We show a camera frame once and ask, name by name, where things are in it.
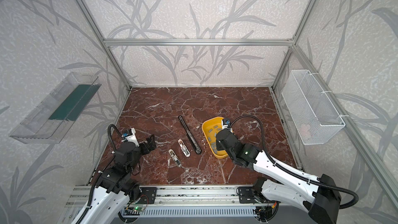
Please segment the yellow plastic tray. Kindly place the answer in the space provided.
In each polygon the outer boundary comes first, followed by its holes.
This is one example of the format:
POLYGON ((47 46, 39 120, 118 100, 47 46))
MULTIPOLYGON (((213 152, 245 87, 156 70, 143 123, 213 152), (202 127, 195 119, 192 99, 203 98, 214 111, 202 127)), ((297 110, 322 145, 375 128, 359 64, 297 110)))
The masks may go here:
POLYGON ((216 136, 218 134, 219 131, 222 130, 222 125, 221 125, 221 121, 222 121, 223 117, 215 117, 215 118, 211 118, 209 120, 204 121, 204 123, 202 124, 202 131, 205 135, 206 141, 210 147, 211 152, 213 153, 213 155, 217 158, 217 159, 224 159, 228 156, 227 152, 225 150, 218 150, 217 149, 217 139, 216 136), (217 130, 214 128, 214 126, 218 126, 221 129, 217 130), (211 142, 209 140, 209 137, 214 138, 214 142, 211 142))

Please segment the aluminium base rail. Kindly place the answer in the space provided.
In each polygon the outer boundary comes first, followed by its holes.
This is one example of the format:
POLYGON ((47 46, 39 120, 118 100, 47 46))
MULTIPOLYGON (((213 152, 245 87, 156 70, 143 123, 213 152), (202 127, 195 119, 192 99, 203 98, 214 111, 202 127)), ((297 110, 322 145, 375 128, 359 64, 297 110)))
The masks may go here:
POLYGON ((142 186, 146 194, 136 205, 148 207, 177 206, 238 206, 244 200, 244 191, 250 192, 252 185, 158 185, 142 186))

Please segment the aluminium frame corner post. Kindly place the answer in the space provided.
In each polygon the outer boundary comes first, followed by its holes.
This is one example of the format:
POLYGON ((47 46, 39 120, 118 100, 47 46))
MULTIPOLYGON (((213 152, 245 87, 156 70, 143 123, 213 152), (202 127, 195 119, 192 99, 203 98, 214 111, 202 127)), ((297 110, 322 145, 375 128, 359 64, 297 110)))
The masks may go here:
POLYGON ((84 0, 74 0, 77 4, 78 8, 80 9, 82 15, 84 16, 85 20, 87 21, 90 29, 92 30, 96 40, 99 42, 101 49, 104 51, 106 57, 110 61, 113 68, 116 70, 117 74, 119 75, 121 81, 125 85, 125 87, 130 90, 132 87, 127 79, 126 75, 122 71, 120 65, 118 64, 117 60, 115 59, 114 55, 110 51, 110 49, 106 46, 104 42, 104 37, 100 32, 99 27, 97 26, 94 17, 92 16, 86 2, 84 0))

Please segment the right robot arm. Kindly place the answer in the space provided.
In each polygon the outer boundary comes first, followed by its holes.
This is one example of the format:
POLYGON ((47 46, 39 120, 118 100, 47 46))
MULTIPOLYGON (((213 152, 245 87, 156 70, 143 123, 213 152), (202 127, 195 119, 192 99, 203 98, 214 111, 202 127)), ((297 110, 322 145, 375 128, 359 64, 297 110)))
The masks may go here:
POLYGON ((334 180, 301 172, 277 159, 268 157, 265 151, 246 143, 242 144, 228 129, 216 135, 217 148, 225 150, 232 161, 241 167, 273 178, 260 180, 256 187, 259 199, 278 201, 306 212, 318 224, 337 222, 341 195, 337 190, 325 189, 318 183, 334 186, 334 180))

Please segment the beige white stapler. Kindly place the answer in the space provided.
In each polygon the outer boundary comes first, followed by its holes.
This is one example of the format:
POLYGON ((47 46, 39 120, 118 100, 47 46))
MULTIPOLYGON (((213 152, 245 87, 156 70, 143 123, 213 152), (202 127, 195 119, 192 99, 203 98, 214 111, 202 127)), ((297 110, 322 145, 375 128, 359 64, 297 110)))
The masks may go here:
POLYGON ((172 149, 169 150, 169 154, 172 157, 172 160, 177 164, 177 166, 181 167, 182 166, 181 161, 179 160, 179 158, 172 149))

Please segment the clear plastic wall bin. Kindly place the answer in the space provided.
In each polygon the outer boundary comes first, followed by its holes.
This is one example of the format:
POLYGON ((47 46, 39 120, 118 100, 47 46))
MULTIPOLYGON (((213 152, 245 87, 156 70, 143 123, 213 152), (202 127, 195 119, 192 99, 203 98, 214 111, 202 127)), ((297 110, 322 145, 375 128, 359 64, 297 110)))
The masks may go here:
POLYGON ((13 129, 24 144, 59 144, 101 87, 98 76, 68 76, 13 129))

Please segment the aluminium frame crossbar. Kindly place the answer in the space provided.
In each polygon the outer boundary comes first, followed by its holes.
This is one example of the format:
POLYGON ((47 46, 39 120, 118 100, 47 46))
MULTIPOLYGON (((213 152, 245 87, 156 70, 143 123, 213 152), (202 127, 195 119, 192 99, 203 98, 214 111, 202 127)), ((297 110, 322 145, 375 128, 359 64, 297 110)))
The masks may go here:
POLYGON ((291 46, 292 39, 104 39, 106 46, 291 46))

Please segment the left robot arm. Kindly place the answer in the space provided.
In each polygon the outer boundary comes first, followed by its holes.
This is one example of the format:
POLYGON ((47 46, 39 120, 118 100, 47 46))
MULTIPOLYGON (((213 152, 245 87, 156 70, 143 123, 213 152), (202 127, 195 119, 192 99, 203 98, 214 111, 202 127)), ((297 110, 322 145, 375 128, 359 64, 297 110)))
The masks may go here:
POLYGON ((105 168, 94 180, 87 203, 72 223, 110 224, 119 216, 124 224, 131 224, 134 218, 125 218, 121 212, 142 196, 139 182, 131 177, 141 157, 155 149, 154 135, 138 144, 123 142, 114 153, 114 164, 105 168))

